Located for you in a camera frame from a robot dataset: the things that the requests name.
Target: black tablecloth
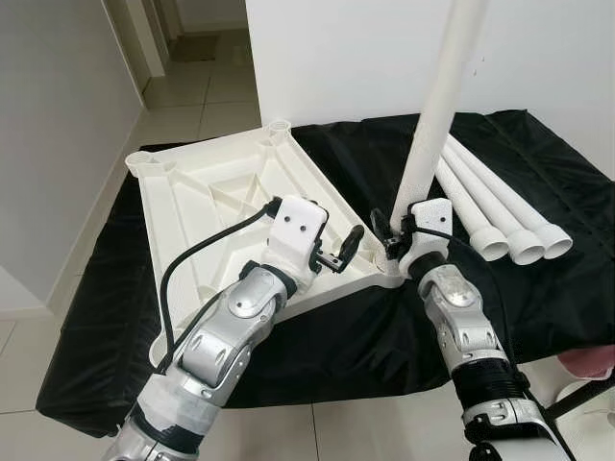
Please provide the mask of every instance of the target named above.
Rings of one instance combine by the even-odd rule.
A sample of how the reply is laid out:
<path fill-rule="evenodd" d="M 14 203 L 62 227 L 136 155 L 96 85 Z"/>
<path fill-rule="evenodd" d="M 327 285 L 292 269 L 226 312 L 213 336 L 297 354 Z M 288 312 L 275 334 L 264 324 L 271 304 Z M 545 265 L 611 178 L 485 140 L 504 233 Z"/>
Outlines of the black tablecloth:
<path fill-rule="evenodd" d="M 314 125 L 293 135 L 369 223 L 374 207 L 390 214 L 417 120 L 403 115 Z M 555 260 L 491 263 L 518 359 L 615 343 L 613 182 L 523 110 L 460 113 L 452 133 L 575 240 Z M 430 195 L 443 196 L 437 183 Z M 467 239 L 456 218 L 454 234 Z M 489 277 L 455 245 L 450 260 L 478 286 L 502 337 Z M 156 299 L 138 184 L 129 177 L 65 320 L 38 411 L 90 435 L 114 433 L 152 372 L 147 352 L 160 331 Z M 255 350 L 228 406 L 408 394 L 447 379 L 409 281 L 395 290 L 362 290 L 276 326 Z"/>

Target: baseboard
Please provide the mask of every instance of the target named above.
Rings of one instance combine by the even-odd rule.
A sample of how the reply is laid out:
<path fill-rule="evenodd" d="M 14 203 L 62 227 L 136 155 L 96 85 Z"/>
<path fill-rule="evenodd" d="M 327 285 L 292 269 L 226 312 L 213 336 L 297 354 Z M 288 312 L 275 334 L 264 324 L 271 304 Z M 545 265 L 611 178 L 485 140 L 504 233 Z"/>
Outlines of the baseboard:
<path fill-rule="evenodd" d="M 247 29 L 248 21 L 220 21 L 203 22 L 198 24 L 184 25 L 184 35 L 198 34 L 200 32 L 232 31 L 235 29 Z"/>
<path fill-rule="evenodd" d="M 145 120 L 147 109 L 142 108 L 133 127 L 120 151 L 109 175 L 100 190 L 94 206 L 89 211 L 86 222 L 79 232 L 64 266 L 56 279 L 46 303 L 47 313 L 61 316 L 66 313 L 68 305 L 77 289 L 75 278 L 84 273 L 89 257 L 92 254 L 96 239 L 101 229 L 107 222 L 115 197 L 126 178 L 128 168 L 124 164 L 124 158 L 139 147 L 139 135 Z"/>

